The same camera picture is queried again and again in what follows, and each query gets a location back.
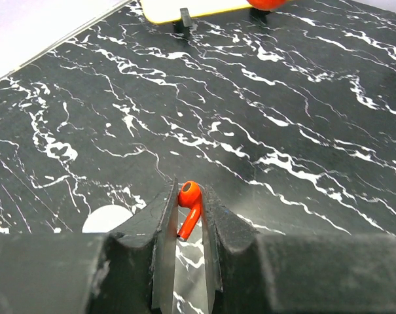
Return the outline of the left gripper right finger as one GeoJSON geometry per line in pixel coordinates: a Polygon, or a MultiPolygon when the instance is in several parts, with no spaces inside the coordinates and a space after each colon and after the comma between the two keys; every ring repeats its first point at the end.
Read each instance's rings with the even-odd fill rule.
{"type": "Polygon", "coordinates": [[[210,313],[396,313],[396,237],[264,234],[202,202],[210,313]]]}

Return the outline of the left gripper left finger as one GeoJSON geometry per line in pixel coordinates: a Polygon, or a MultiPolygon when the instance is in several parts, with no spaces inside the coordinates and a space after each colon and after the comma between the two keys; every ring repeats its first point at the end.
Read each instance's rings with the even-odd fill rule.
{"type": "Polygon", "coordinates": [[[0,235],[0,313],[171,313],[177,191],[107,233],[0,235]]]}

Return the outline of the red earbud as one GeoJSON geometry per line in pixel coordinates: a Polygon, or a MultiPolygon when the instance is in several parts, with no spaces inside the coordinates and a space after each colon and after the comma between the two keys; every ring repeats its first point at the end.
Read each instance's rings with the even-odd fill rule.
{"type": "Polygon", "coordinates": [[[177,238],[187,241],[202,214],[202,193],[200,186],[194,181],[187,181],[178,194],[180,207],[189,209],[189,213],[180,227],[177,238]]]}

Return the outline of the red earbud charging case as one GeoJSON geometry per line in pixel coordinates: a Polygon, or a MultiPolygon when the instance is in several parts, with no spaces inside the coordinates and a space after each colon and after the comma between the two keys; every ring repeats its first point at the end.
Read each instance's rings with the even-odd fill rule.
{"type": "Polygon", "coordinates": [[[257,10],[271,11],[286,4],[287,0],[247,0],[247,2],[257,10]]]}

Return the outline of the white earbud charging case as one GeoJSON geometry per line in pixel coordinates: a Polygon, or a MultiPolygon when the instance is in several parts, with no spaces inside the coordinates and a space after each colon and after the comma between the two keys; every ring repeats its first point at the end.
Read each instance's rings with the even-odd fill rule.
{"type": "Polygon", "coordinates": [[[82,226],[82,233],[110,232],[133,214],[121,205],[104,205],[88,215],[82,226]]]}

